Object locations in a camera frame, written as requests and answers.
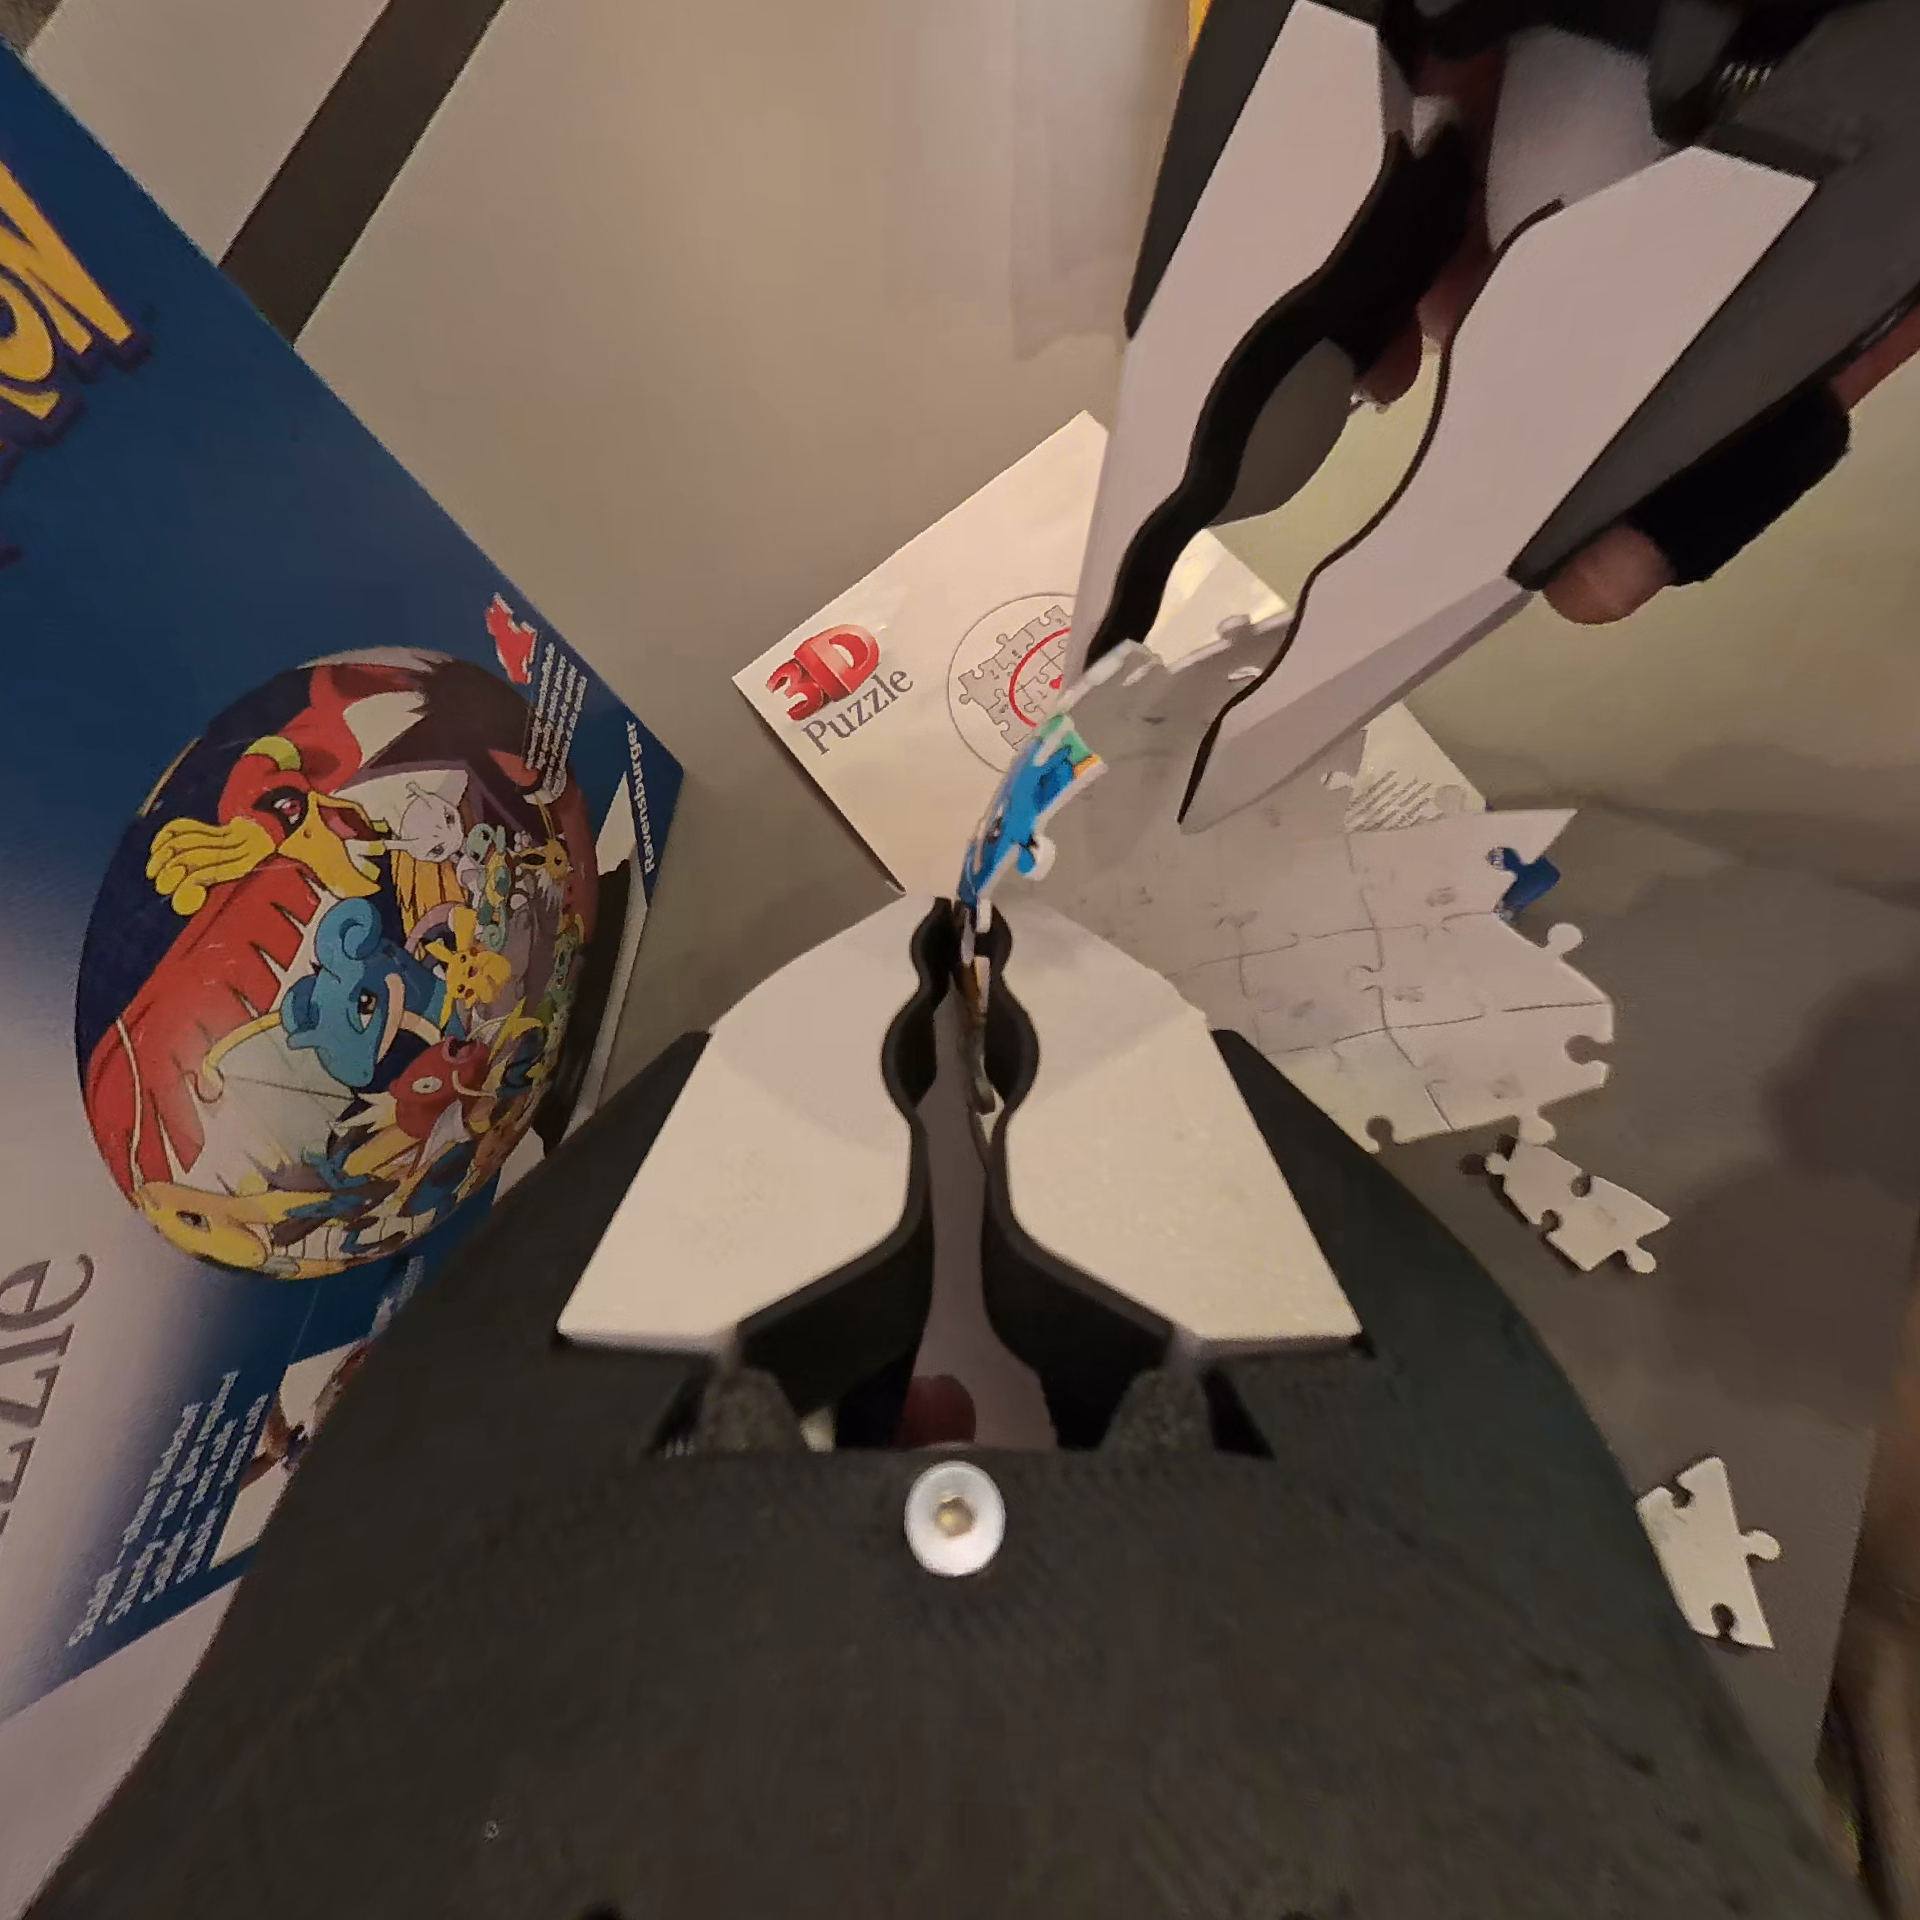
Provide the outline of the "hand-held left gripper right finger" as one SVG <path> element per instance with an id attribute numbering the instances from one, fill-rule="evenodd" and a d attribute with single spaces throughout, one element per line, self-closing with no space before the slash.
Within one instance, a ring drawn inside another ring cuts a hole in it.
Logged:
<path id="1" fill-rule="evenodd" d="M 1335 1352 L 1361 1318 L 1207 1018 L 1053 906 L 993 928 L 984 1304 L 1095 1450 L 1142 1375 Z"/>

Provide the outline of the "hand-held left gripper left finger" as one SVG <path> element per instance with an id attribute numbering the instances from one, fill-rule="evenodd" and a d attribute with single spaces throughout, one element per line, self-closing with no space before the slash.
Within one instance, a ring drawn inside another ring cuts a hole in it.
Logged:
<path id="1" fill-rule="evenodd" d="M 934 1291 L 921 1102 L 954 902 L 901 895 L 698 1037 L 561 1309 L 582 1349 L 738 1362 L 810 1418 L 889 1432 Z"/>

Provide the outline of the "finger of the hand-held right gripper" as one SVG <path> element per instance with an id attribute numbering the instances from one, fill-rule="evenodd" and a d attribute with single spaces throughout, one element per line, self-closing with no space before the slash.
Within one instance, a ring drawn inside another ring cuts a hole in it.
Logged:
<path id="1" fill-rule="evenodd" d="M 1391 5 L 1215 5 L 1127 307 L 1115 418 L 1072 599 L 1070 675 L 1151 635 L 1191 539 L 1326 460 L 1335 402 L 1416 298 L 1421 158 Z"/>
<path id="2" fill-rule="evenodd" d="M 1314 570 L 1288 648 L 1207 734 L 1185 832 L 1261 802 L 1528 604 L 1523 548 L 1813 194 L 1694 146 L 1509 237 L 1400 491 Z"/>

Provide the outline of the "partly built puzzle ball shell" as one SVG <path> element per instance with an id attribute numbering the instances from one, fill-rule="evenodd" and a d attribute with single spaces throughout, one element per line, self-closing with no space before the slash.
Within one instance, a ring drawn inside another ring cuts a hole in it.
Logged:
<path id="1" fill-rule="evenodd" d="M 1054 861 L 1015 879 L 1253 1043 L 1355 1141 L 1496 1126 L 1535 1142 L 1609 1075 L 1617 1006 L 1578 964 L 1578 925 L 1529 934 L 1506 909 L 1555 879 L 1570 806 L 1434 810 L 1350 822 L 1369 799 L 1350 735 L 1265 799 L 1189 832 L 1193 752 L 1227 695 L 1281 648 L 1239 629 L 1177 666 L 1126 646 L 1067 707 L 1101 759 L 1047 819 Z"/>

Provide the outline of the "blue colourful puzzle piece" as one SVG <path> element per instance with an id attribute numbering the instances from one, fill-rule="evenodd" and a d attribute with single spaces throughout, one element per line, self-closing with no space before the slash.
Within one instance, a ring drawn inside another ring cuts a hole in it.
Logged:
<path id="1" fill-rule="evenodd" d="M 1067 710 L 1054 714 L 1018 749 L 982 813 L 963 858 L 957 901 L 976 928 L 993 918 L 1008 877 L 1042 879 L 1057 858 L 1050 822 L 1080 787 L 1104 770 Z"/>

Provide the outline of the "white puzzle piece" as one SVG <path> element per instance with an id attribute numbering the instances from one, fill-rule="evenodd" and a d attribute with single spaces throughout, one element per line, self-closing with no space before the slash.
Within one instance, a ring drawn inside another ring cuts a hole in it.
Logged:
<path id="1" fill-rule="evenodd" d="M 1503 1197 L 1581 1272 L 1619 1263 L 1643 1277 L 1657 1269 L 1649 1237 L 1672 1218 L 1630 1188 L 1597 1178 L 1549 1144 L 1517 1141 L 1483 1157 Z"/>
<path id="2" fill-rule="evenodd" d="M 1687 1624 L 1707 1640 L 1774 1650 L 1753 1565 L 1776 1563 L 1784 1550 L 1743 1524 L 1727 1460 L 1703 1455 L 1647 1490 L 1637 1512 Z"/>

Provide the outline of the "blue puzzle box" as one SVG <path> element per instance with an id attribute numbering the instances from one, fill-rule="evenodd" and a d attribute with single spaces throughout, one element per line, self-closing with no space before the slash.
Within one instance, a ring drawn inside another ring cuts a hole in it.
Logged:
<path id="1" fill-rule="evenodd" d="M 2 155 L 10 1719 L 593 1103 L 681 768 L 13 51 Z"/>

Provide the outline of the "person's right hand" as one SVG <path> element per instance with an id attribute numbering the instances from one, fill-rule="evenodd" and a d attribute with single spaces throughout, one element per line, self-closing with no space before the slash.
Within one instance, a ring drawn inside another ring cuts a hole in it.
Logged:
<path id="1" fill-rule="evenodd" d="M 1581 548 L 1543 588 L 1543 600 L 1578 626 L 1609 626 L 1673 586 L 1667 552 L 1637 525 L 1619 523 Z"/>

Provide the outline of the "white instruction leaflet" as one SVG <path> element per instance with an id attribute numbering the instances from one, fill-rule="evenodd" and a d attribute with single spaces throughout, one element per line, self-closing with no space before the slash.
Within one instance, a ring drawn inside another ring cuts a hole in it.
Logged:
<path id="1" fill-rule="evenodd" d="M 1091 414 L 1070 418 L 737 675 L 907 894 L 954 895 L 1002 774 L 1046 720 L 1067 714 L 1070 576 L 1106 443 Z M 1282 600 L 1201 535 L 1142 646 L 1179 666 L 1243 626 L 1282 639 L 1288 623 Z M 1354 827 L 1410 819 L 1418 787 L 1434 788 L 1439 811 L 1483 806 L 1407 707 L 1351 735 L 1367 738 L 1369 794 L 1351 804 Z"/>

